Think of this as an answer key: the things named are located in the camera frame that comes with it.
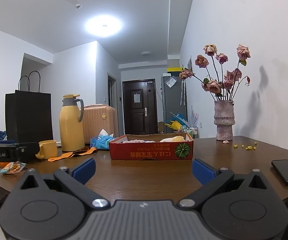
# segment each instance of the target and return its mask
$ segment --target thermos lid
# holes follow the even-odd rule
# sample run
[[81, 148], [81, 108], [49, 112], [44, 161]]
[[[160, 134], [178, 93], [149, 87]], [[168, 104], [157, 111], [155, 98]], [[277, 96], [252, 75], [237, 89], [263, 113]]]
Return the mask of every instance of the thermos lid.
[[80, 95], [73, 95], [73, 94], [68, 94], [68, 95], [64, 95], [63, 98], [76, 98], [79, 97]]

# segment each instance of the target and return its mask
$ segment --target brown door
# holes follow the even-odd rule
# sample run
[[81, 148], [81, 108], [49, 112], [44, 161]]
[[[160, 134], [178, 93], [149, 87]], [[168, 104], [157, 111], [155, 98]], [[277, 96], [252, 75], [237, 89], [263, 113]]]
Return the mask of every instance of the brown door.
[[123, 82], [125, 134], [156, 134], [155, 79]]

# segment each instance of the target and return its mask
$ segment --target wooden table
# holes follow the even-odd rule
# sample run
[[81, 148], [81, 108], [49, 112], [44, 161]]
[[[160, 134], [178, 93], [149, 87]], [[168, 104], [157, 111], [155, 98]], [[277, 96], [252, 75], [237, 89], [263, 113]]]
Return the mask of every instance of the wooden table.
[[[285, 186], [271, 167], [274, 159], [288, 159], [288, 150], [257, 142], [256, 150], [247, 151], [255, 140], [235, 136], [230, 144], [215, 138], [194, 140], [194, 158], [215, 168], [227, 167], [235, 173], [249, 173], [260, 169], [268, 178], [278, 195], [288, 201], [288, 186]], [[40, 173], [52, 173], [61, 166], [74, 167], [86, 158], [96, 161], [96, 173], [86, 186], [110, 201], [115, 199], [172, 199], [175, 202], [201, 187], [191, 173], [191, 160], [180, 161], [114, 161], [108, 151], [55, 162], [46, 160], [27, 164]], [[23, 172], [14, 175], [0, 174], [0, 187], [11, 191]]]

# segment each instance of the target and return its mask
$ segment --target red cardboard box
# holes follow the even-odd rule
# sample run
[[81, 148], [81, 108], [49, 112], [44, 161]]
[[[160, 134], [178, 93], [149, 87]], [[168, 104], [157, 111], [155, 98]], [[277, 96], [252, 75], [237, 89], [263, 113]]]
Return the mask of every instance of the red cardboard box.
[[[183, 136], [185, 142], [165, 142], [162, 139]], [[151, 143], [123, 143], [129, 140], [156, 141]], [[191, 160], [193, 139], [187, 133], [123, 135], [109, 142], [112, 160]]]

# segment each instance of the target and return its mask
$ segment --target vase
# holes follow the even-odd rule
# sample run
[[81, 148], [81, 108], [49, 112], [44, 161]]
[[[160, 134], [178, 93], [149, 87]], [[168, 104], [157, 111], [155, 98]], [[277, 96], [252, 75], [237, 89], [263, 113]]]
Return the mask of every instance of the vase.
[[219, 141], [233, 140], [232, 125], [235, 124], [232, 100], [215, 101], [214, 124], [217, 125], [216, 139]]

